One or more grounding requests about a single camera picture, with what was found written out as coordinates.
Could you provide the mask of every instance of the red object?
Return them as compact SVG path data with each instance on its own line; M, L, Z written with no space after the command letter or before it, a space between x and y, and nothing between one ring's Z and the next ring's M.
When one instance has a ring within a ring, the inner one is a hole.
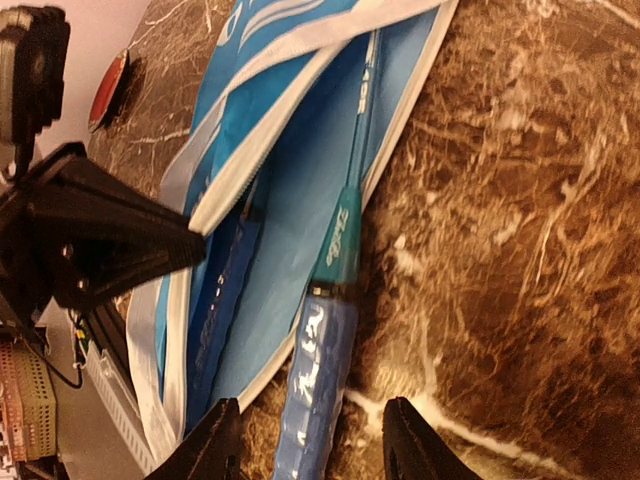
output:
M96 96L91 106L89 114L89 131L95 132L104 123L105 117L112 110L114 97L119 91L125 73L129 67L129 50L124 49L111 62L111 65L104 74L100 88L96 92Z

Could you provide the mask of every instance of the screw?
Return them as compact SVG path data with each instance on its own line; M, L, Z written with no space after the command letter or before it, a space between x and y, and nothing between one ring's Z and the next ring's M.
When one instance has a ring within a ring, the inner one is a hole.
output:
M73 245L69 243L62 247L62 256L67 260L71 260L71 257L73 256Z

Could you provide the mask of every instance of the white wall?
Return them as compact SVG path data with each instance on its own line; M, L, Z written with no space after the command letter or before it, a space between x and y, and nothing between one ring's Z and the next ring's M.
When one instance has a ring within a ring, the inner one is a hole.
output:
M0 0L0 8L56 5L67 12L71 39L62 119L37 139L47 155L62 142L89 141L93 97L114 57L129 44L150 0Z

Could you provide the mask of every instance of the brown marble surface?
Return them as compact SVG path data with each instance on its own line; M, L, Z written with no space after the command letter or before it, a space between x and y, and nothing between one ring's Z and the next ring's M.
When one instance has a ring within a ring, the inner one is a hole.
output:
M154 0L93 158L155 195L230 0ZM483 478L640 478L640 3L461 0L365 218L330 478L410 398ZM270 476L286 368L244 415Z

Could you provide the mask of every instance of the racket handle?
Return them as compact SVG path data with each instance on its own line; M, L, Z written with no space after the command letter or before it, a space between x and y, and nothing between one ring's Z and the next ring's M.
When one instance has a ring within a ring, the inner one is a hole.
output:
M351 364L355 305L309 294L298 325L274 480L324 479Z

